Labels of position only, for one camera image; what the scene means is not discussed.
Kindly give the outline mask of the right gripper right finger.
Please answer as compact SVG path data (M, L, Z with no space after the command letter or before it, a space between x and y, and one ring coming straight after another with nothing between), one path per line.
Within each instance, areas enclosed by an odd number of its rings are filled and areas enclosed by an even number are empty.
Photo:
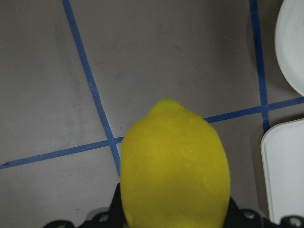
M303 228L304 218L297 215L284 216L274 223L252 209L240 209L230 197L225 228Z

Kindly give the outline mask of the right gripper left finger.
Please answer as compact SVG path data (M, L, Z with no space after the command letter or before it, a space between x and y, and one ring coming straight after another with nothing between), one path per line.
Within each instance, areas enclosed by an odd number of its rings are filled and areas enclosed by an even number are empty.
M78 228L122 228L124 224L125 216L122 208L120 183L118 183L108 211L97 213L91 219L85 220Z

